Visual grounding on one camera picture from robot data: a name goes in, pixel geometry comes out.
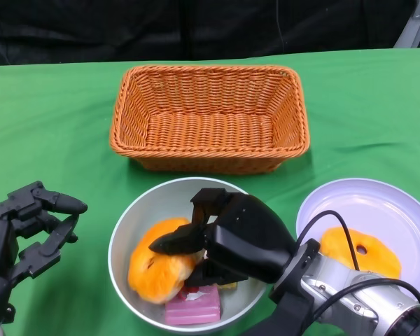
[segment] yellow item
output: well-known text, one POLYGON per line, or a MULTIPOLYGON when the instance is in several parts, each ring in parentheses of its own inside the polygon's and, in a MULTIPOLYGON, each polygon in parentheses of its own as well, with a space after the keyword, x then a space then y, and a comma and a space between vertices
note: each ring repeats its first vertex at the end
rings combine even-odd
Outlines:
POLYGON ((218 289, 237 289, 238 283, 228 283, 227 285, 218 285, 218 289))
MULTIPOLYGON (((380 273, 392 279, 400 278, 401 264, 391 250, 375 237, 355 230, 349 232, 361 271, 380 273)), ((354 270, 349 244, 342 227, 334 227, 323 234, 320 251, 354 270)))
POLYGON ((182 289, 183 282, 202 259, 202 253, 162 255, 149 249, 157 238, 189 222, 187 218, 172 218, 157 223, 147 231, 132 252, 127 281, 129 287, 142 299, 157 304, 170 301, 182 289))

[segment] white plate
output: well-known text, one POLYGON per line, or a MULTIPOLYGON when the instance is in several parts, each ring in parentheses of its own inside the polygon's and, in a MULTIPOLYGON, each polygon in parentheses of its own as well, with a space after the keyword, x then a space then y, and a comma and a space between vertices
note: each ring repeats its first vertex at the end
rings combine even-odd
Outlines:
MULTIPOLYGON (((365 178, 337 180, 315 189, 300 207, 297 235, 324 210, 335 210, 347 227, 378 238, 402 266, 401 279, 420 292, 420 203, 392 185, 365 178)), ((340 226, 334 216, 321 218, 304 241, 320 241, 323 233, 340 226)))

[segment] pink package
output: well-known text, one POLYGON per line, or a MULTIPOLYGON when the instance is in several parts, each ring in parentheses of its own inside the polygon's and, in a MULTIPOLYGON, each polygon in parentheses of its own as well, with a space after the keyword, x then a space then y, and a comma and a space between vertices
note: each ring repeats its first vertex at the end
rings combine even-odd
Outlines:
POLYGON ((217 322, 220 319, 220 301, 216 286, 199 287, 197 293, 189 293, 188 296, 179 293, 166 304, 165 320, 172 326, 217 322))

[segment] orange wicker basket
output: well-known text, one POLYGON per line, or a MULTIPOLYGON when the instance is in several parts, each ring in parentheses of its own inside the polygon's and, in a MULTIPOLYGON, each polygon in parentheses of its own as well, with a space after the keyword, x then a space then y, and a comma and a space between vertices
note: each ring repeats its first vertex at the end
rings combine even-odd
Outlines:
POLYGON ((265 173, 309 147, 302 85, 282 66, 130 69, 110 138, 154 171, 265 173))

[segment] hole in bread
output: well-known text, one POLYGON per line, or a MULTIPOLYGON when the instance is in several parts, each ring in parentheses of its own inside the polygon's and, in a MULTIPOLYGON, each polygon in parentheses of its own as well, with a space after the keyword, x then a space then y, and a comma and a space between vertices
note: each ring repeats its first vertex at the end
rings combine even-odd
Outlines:
POLYGON ((154 264, 154 258, 151 258, 151 259, 148 261, 148 266, 146 267, 146 269, 147 269, 147 270, 149 270, 149 269, 150 269, 150 267, 151 267, 153 264, 154 264))
POLYGON ((356 251, 359 254, 367 254, 367 249, 363 245, 357 245, 356 246, 356 251))

